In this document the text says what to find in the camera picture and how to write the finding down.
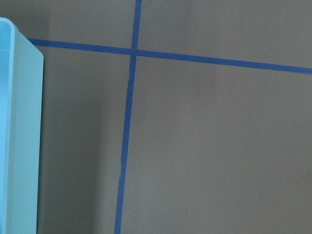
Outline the light blue plastic bin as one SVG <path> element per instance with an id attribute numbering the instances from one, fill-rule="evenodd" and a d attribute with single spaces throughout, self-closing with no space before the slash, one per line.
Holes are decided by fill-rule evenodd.
<path id="1" fill-rule="evenodd" d="M 0 20 L 0 231 L 37 231 L 43 54 Z"/>

